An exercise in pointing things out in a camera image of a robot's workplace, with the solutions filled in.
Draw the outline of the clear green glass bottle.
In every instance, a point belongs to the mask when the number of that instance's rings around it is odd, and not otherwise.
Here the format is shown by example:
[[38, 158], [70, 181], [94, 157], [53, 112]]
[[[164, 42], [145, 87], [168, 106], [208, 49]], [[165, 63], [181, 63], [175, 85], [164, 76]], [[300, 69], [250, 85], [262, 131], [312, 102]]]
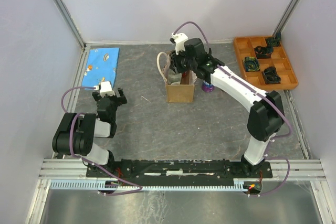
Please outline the clear green glass bottle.
[[172, 69], [168, 71], [167, 74], [167, 83], [169, 85], [179, 85], [182, 80], [182, 74], [181, 73], [175, 73]]

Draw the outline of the purple Fanta can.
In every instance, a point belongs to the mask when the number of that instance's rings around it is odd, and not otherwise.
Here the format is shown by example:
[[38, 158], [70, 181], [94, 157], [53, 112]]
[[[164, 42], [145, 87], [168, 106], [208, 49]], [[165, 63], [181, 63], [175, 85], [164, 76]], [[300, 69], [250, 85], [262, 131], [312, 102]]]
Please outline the purple Fanta can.
[[212, 84], [203, 81], [201, 88], [204, 92], [213, 92], [215, 87]]

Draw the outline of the brown canvas tote bag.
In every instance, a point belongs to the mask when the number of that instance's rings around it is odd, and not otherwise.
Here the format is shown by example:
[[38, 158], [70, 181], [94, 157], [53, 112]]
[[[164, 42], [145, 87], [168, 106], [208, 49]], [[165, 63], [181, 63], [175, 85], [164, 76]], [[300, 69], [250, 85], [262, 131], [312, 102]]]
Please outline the brown canvas tote bag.
[[169, 85], [167, 83], [167, 74], [170, 70], [170, 55], [165, 52], [159, 52], [156, 58], [157, 69], [166, 88], [166, 101], [168, 103], [192, 103], [197, 76], [194, 72], [188, 70], [182, 73], [182, 80], [179, 85]]

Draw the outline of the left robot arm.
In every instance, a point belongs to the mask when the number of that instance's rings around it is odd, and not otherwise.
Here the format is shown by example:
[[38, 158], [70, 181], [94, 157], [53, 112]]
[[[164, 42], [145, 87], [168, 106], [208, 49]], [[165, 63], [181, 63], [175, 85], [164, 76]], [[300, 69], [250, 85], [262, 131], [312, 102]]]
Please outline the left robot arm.
[[105, 177], [116, 171], [113, 153], [99, 147], [94, 138], [113, 138], [117, 130], [116, 114], [119, 106], [126, 104], [123, 89], [100, 94], [94, 91], [92, 96], [97, 103], [97, 113], [65, 113], [53, 137], [53, 151], [62, 155], [74, 155], [98, 164], [98, 171]]

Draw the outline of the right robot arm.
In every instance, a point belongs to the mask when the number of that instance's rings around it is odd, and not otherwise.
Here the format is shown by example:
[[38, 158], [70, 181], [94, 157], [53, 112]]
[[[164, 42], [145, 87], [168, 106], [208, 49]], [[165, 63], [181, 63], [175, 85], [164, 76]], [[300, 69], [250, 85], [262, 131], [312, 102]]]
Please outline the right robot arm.
[[170, 41], [175, 45], [170, 69], [176, 73], [194, 72], [199, 79], [225, 91], [248, 111], [250, 140], [241, 157], [241, 172], [246, 177], [254, 177], [265, 160], [270, 140], [284, 123], [280, 94], [266, 92], [243, 80], [213, 57], [211, 51], [206, 51], [199, 38], [189, 39], [180, 34], [173, 35]]

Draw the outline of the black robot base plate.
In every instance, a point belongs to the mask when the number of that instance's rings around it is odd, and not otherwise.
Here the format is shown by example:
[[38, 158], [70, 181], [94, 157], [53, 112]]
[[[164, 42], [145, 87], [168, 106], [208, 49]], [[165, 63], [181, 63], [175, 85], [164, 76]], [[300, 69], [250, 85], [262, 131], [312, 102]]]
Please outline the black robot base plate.
[[273, 178], [269, 162], [250, 168], [241, 161], [123, 159], [110, 173], [141, 186], [232, 186], [234, 179]]

